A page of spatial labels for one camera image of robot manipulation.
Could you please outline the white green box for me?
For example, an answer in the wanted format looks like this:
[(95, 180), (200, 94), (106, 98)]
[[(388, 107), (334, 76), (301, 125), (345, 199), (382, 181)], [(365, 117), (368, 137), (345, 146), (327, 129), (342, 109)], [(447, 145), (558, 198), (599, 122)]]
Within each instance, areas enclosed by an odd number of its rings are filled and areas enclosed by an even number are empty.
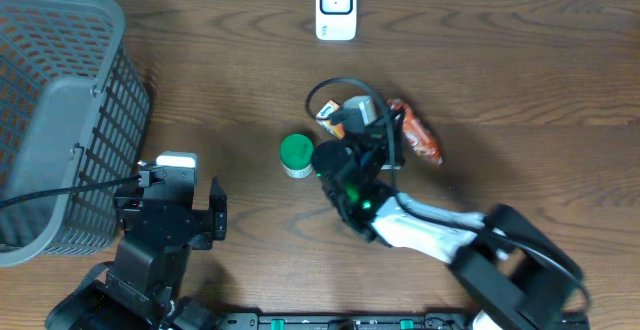
[(381, 170), (399, 170), (402, 169), (402, 165), (391, 165), (391, 164), (385, 164), (381, 167)]

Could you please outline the small orange box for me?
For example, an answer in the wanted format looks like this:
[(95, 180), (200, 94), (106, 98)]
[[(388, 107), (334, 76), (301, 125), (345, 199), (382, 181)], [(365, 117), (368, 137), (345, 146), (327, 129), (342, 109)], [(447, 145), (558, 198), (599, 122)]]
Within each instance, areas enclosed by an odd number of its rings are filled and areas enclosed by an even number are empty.
[(331, 122), (331, 115), (340, 108), (340, 104), (333, 99), (330, 99), (315, 115), (316, 122), (324, 128), (328, 133), (338, 139), (342, 139), (345, 136), (344, 125), (342, 123), (333, 124)]

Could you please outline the orange snack bar wrapper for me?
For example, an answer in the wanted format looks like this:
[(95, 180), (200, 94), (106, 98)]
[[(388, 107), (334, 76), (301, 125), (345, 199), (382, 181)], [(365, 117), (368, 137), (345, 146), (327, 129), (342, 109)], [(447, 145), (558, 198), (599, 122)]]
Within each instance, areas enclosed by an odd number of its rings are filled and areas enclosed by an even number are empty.
[(441, 166), (444, 158), (435, 135), (427, 129), (410, 105), (401, 99), (390, 99), (387, 104), (390, 110), (404, 115), (402, 133), (413, 153), (425, 162)]

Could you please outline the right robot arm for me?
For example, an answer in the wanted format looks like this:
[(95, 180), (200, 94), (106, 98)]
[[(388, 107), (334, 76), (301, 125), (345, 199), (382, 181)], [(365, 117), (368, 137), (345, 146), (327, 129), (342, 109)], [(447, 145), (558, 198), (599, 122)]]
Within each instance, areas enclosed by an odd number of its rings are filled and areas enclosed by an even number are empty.
[(583, 273), (514, 208), (461, 213), (421, 203), (378, 175), (402, 155), (402, 110), (362, 132), (325, 141), (311, 155), (325, 196), (367, 242), (408, 248), (445, 263), (481, 313), (475, 329), (550, 329)]

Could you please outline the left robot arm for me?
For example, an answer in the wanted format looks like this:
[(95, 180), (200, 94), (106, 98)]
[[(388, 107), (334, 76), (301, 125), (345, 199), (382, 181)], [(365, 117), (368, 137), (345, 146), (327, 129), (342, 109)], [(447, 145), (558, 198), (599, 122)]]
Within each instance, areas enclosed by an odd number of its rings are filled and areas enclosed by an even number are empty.
[(52, 309), (48, 329), (217, 329), (219, 316), (179, 295), (190, 254), (227, 231), (227, 195), (217, 179), (205, 210), (193, 206), (192, 168), (151, 166), (114, 194), (123, 237)]

